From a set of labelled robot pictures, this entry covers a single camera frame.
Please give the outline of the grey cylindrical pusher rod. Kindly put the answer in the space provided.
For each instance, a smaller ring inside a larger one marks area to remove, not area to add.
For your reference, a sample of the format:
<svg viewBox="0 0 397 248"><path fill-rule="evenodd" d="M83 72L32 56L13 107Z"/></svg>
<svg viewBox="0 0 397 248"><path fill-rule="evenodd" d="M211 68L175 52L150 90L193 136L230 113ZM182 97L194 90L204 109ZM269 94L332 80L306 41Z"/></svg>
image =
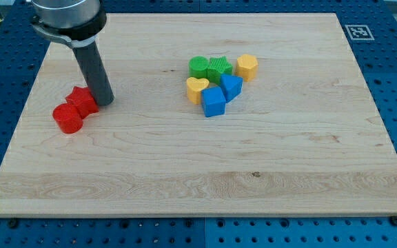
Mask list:
<svg viewBox="0 0 397 248"><path fill-rule="evenodd" d="M100 106L111 104L114 93L96 43L93 41L89 45L73 48L72 51L96 104Z"/></svg>

